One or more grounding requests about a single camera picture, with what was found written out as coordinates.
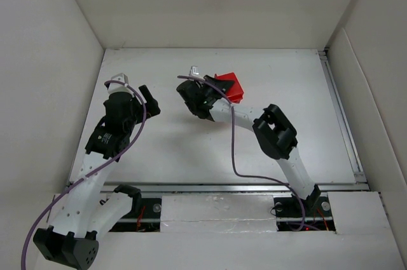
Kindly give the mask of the red plastic bin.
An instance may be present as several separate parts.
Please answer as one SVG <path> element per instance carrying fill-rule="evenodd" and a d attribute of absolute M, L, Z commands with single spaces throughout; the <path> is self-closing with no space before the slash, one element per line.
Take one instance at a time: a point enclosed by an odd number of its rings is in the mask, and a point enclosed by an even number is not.
<path fill-rule="evenodd" d="M 242 88 L 240 81 L 234 72 L 215 74 L 214 78 L 222 81 L 233 81 L 231 88 L 228 88 L 226 91 L 226 96 L 230 101 L 235 104 L 239 104 L 244 99 L 244 89 Z"/>

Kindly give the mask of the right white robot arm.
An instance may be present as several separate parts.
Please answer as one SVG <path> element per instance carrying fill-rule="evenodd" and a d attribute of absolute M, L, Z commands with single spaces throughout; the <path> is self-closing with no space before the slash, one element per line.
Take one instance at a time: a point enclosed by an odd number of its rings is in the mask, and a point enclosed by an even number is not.
<path fill-rule="evenodd" d="M 277 162 L 304 208 L 314 207 L 321 191 L 300 157 L 297 131 L 279 106 L 270 104 L 256 109 L 239 104 L 244 92 L 234 73 L 178 78 L 184 81 L 176 91 L 194 116 L 217 123 L 230 122 L 232 127 L 253 132 L 261 151 Z"/>

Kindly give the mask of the white foam front panel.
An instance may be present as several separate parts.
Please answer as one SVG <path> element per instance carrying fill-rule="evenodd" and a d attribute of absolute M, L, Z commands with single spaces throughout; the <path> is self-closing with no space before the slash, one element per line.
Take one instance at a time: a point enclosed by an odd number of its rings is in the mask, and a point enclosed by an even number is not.
<path fill-rule="evenodd" d="M 186 194 L 162 198 L 163 233 L 274 233 L 273 196 Z"/>

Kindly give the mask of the aluminium front rail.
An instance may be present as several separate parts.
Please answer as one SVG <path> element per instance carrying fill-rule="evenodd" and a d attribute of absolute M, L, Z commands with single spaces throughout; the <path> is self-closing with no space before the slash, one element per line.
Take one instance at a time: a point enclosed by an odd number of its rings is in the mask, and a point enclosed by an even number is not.
<path fill-rule="evenodd" d="M 123 182 L 139 188 L 142 192 L 285 192 L 286 186 L 277 184 L 152 184 Z M 321 192 L 370 191 L 367 183 L 320 184 Z"/>

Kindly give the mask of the aluminium rail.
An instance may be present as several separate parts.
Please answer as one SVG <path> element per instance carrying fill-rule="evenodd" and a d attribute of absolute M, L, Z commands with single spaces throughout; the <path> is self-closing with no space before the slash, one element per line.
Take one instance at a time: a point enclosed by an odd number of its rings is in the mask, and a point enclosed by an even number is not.
<path fill-rule="evenodd" d="M 364 187 L 369 188 L 368 181 L 366 179 L 361 161 L 359 159 L 357 148 L 355 146 L 355 142 L 350 131 L 347 117 L 335 84 L 335 80 L 333 78 L 333 74 L 329 66 L 328 57 L 325 51 L 318 51 L 318 55 L 321 61 L 322 70 L 324 71 L 324 75 L 327 81 L 328 90 L 333 102 L 333 107 L 335 108 L 335 113 L 338 120 L 338 124 L 340 126 L 341 135 L 343 137 L 349 162 L 354 174 L 355 183 L 363 184 Z"/>
<path fill-rule="evenodd" d="M 277 184 L 152 184 L 123 182 L 139 188 L 142 192 L 285 192 L 286 186 Z M 367 183 L 320 184 L 321 192 L 370 191 Z"/>

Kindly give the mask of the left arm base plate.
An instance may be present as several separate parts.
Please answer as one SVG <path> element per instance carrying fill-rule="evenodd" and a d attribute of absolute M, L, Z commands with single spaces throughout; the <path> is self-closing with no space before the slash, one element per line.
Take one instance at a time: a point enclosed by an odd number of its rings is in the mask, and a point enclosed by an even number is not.
<path fill-rule="evenodd" d="M 137 213 L 123 216 L 109 231 L 112 233 L 155 233 L 160 231 L 161 198 L 142 198 Z"/>

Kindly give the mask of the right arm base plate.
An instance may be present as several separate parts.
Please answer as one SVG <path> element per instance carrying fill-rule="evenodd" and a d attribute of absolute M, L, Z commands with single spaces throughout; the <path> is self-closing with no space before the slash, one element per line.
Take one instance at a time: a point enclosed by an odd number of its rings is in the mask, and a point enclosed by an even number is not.
<path fill-rule="evenodd" d="M 305 208 L 305 217 L 294 197 L 275 197 L 270 214 L 276 218 L 278 232 L 336 231 L 329 199 L 321 196 L 313 208 Z"/>

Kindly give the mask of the aluminium right rail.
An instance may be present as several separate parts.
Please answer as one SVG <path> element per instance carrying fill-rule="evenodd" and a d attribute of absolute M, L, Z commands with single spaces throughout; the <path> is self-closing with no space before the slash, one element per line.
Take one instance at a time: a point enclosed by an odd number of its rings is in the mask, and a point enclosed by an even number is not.
<path fill-rule="evenodd" d="M 338 124 L 340 126 L 341 135 L 343 137 L 349 162 L 354 174 L 355 183 L 363 184 L 364 187 L 369 188 L 368 181 L 366 179 L 361 161 L 359 159 L 357 148 L 355 146 L 355 142 L 350 131 L 347 117 L 335 84 L 335 80 L 333 78 L 333 74 L 329 66 L 328 57 L 325 51 L 318 51 L 318 55 L 321 61 L 322 70 L 324 71 L 324 75 L 327 81 L 328 90 L 333 102 L 333 107 L 335 108 L 335 113 L 338 120 Z"/>

